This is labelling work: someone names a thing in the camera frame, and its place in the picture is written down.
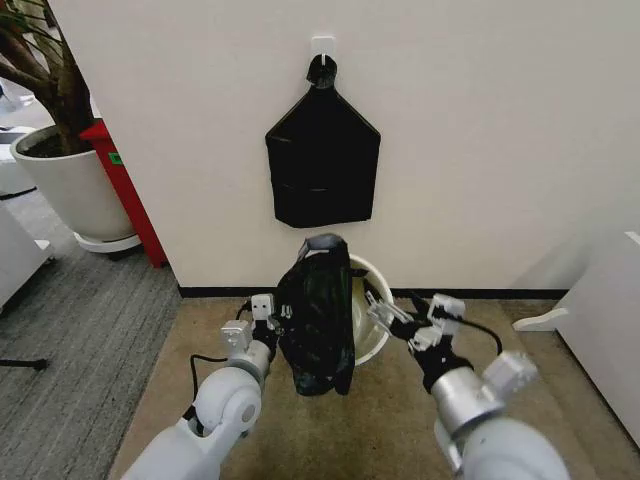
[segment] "soil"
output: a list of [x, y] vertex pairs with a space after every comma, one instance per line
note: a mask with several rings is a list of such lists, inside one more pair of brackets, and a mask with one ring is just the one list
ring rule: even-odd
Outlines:
[[[82, 151], [75, 152], [75, 153], [78, 154], [78, 153], [88, 152], [89, 150], [93, 150], [93, 147], [89, 142], [84, 142], [84, 146], [85, 148], [83, 148]], [[52, 135], [51, 137], [45, 138], [40, 143], [37, 143], [33, 147], [20, 153], [22, 153], [23, 155], [27, 155], [29, 157], [35, 157], [35, 158], [52, 158], [52, 157], [65, 156], [65, 154], [62, 153], [60, 136], [57, 134]]]

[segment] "white cabinet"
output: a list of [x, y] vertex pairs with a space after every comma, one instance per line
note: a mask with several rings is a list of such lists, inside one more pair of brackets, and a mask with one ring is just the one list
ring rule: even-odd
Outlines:
[[557, 329], [640, 445], [640, 236], [620, 232], [556, 308], [514, 323]]
[[0, 202], [0, 309], [52, 254], [49, 242], [33, 240]]

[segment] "black garbage bag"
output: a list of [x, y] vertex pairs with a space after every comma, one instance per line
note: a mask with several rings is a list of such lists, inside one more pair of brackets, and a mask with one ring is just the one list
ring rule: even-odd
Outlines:
[[316, 56], [311, 88], [266, 135], [275, 216], [292, 227], [371, 218], [380, 134], [338, 94], [336, 72]]
[[346, 395], [355, 366], [346, 242], [333, 234], [305, 240], [275, 300], [284, 327], [279, 345], [296, 391], [311, 396], [335, 388]]

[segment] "black chair leg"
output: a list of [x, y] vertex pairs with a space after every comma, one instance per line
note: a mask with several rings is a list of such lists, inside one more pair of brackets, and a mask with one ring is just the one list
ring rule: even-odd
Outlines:
[[6, 360], [0, 359], [0, 367], [27, 367], [35, 370], [44, 370], [49, 366], [46, 358], [38, 360]]

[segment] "white adhesive hook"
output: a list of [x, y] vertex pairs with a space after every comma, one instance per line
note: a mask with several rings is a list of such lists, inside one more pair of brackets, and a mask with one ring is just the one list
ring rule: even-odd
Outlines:
[[325, 57], [329, 55], [334, 61], [336, 59], [336, 37], [333, 35], [316, 35], [311, 38], [311, 58], [322, 55], [322, 65], [325, 64]]

